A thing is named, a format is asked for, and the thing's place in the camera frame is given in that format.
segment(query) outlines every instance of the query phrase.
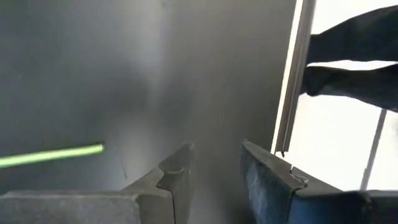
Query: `metal tool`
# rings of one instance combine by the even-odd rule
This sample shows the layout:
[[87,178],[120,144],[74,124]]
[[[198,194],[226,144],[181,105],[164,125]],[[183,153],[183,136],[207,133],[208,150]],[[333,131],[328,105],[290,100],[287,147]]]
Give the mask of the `metal tool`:
[[398,223],[398,192],[342,192],[249,141],[242,149],[257,224]]
[[0,223],[185,224],[193,192],[193,153],[193,145],[184,144],[117,192],[9,192],[0,197]]

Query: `gray metal surface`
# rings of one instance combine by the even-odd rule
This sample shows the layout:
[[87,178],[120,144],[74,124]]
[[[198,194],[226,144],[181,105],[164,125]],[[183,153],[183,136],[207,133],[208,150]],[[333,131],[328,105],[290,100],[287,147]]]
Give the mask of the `gray metal surface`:
[[184,144],[120,191],[9,192],[0,197],[0,223],[186,224],[193,193],[192,161],[193,145]]
[[105,151],[0,170],[0,189],[119,190],[188,140],[190,222],[249,222],[240,143],[271,146],[294,6],[2,0],[0,156]]

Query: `metal frame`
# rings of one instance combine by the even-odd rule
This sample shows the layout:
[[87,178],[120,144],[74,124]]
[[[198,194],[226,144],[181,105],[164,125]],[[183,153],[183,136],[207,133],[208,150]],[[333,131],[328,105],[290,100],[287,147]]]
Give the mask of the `metal frame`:
[[316,0],[297,0],[271,153],[289,151]]

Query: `green laser beam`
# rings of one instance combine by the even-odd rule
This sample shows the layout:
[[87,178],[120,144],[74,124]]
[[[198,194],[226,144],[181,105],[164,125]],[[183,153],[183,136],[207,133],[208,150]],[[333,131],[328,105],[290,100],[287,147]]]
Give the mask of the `green laser beam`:
[[88,156],[104,151],[102,144],[94,146],[74,147],[69,149],[60,149],[45,152],[33,152],[29,154],[0,157],[0,169],[32,164],[36,162],[51,161],[55,159],[66,159],[71,157]]

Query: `gray wall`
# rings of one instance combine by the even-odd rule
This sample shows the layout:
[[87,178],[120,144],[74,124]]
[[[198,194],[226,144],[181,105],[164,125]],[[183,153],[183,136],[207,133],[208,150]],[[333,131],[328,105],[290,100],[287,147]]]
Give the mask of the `gray wall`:
[[1,190],[121,189],[188,140],[191,223],[251,218],[239,143],[271,146],[295,1],[0,6],[0,156],[106,143],[98,156],[0,170]]

